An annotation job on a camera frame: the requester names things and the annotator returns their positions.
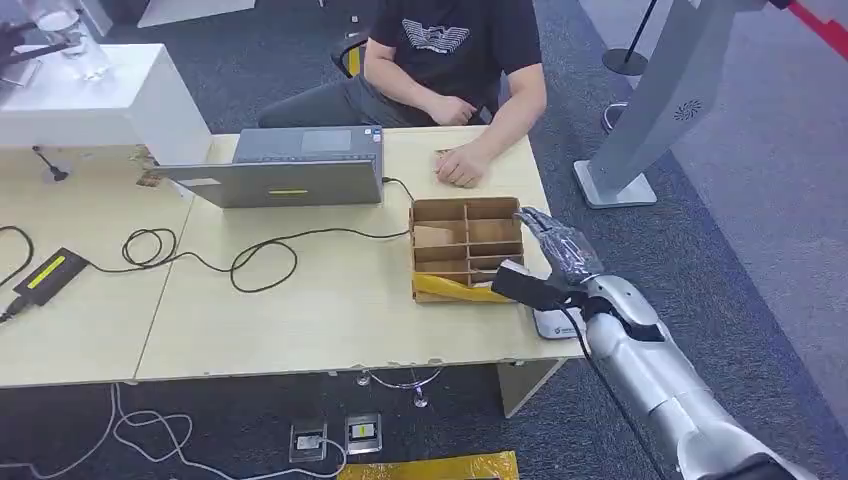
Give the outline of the person's right hand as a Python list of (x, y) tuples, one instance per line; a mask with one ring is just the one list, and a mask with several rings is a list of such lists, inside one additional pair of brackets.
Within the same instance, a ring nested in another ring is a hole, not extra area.
[(477, 113), (477, 109), (465, 100), (441, 95), (429, 100), (425, 111), (440, 126), (467, 125)]

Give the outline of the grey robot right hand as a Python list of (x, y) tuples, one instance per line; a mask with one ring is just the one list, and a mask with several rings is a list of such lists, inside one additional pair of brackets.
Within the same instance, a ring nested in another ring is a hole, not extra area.
[(547, 259), (550, 284), (565, 291), (605, 272), (600, 257), (580, 230), (530, 206), (521, 207), (515, 216), (536, 238)]

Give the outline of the person's left hand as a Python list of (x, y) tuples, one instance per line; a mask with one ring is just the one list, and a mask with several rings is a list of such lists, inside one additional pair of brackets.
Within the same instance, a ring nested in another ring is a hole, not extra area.
[(459, 188), (474, 188), (479, 185), (489, 170), (492, 157), (480, 147), (466, 144), (438, 151), (434, 173), (437, 179)]

